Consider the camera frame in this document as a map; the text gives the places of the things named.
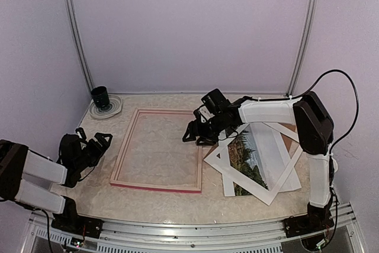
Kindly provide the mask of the landscape photo print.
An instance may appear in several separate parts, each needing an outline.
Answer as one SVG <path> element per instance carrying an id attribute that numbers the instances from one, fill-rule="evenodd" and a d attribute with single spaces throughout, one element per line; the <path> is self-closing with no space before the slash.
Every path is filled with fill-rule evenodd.
<path id="1" fill-rule="evenodd" d="M 294 158 L 294 151 L 297 150 L 299 144 L 293 142 L 289 151 L 290 159 L 287 161 L 281 157 L 278 149 L 270 150 L 271 156 L 262 159 L 254 151 L 255 142 L 246 133 L 245 130 L 242 137 L 238 137 L 229 145 L 229 165 L 252 180 L 252 185 L 262 188 L 270 194 L 300 189 L 300 180 L 294 169 L 291 170 L 285 182 L 278 182 L 287 165 Z"/>

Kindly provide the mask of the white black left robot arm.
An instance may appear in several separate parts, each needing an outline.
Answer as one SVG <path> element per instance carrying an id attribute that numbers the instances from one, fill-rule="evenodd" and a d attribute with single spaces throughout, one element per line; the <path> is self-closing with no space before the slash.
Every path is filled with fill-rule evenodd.
<path id="1" fill-rule="evenodd" d="M 96 133 L 87 139 L 82 128 L 62 137 L 58 159 L 53 161 L 26 145 L 1 140 L 1 200 L 14 202 L 29 210 L 41 210 L 53 216 L 54 229 L 100 237 L 103 221 L 78 214 L 74 199 L 50 191 L 38 184 L 74 188 L 98 165 L 111 146 L 113 136 Z"/>

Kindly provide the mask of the white mat board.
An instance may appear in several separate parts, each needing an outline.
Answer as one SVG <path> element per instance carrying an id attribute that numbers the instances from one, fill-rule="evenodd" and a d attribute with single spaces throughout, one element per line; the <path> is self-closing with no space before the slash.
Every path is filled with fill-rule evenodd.
<path id="1" fill-rule="evenodd" d="M 237 136 L 237 130 L 236 130 L 236 134 L 231 134 L 230 136 Z M 227 136 L 226 132 L 222 132 L 219 138 L 220 140 L 222 140 L 230 136 Z M 303 150 L 299 144 L 299 147 L 297 148 L 297 150 L 294 151 L 294 158 L 287 165 L 285 171 L 283 172 L 282 176 L 278 180 L 279 183 L 285 182 L 291 170 L 293 169 L 295 170 L 295 165 L 297 161 L 299 160 L 302 152 Z M 225 158 L 219 159 L 219 158 L 213 157 L 205 162 L 208 163 L 210 166 L 212 166 L 219 173 L 221 173 L 222 179 L 223 179 L 224 195 L 226 197 L 241 196 L 243 193 L 249 193 L 255 196 L 256 198 L 260 199 L 263 203 L 270 205 L 273 202 L 274 198 L 279 193 L 279 192 L 275 192 L 273 194 L 270 194 L 264 189 L 258 188 L 257 186 L 252 185 L 252 180 L 248 179 L 247 177 L 245 177 L 244 175 L 236 171 L 234 168 L 232 168 L 229 165 L 229 163 L 226 162 Z"/>

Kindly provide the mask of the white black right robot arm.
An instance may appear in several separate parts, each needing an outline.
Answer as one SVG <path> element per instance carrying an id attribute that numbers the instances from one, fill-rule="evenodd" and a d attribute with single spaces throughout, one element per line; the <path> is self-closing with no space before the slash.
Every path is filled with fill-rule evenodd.
<path id="1" fill-rule="evenodd" d="M 317 94 L 307 91 L 292 98 L 254 99 L 244 96 L 231 103 L 219 89 L 203 96 L 202 106 L 211 114 L 206 118 L 198 108 L 188 123 L 183 142 L 215 145 L 224 130 L 235 130 L 248 123 L 295 125 L 299 144 L 309 160 L 310 198 L 307 213 L 284 219 L 288 238 L 336 227 L 330 208 L 337 201 L 333 179 L 337 168 L 332 157 L 334 122 Z"/>

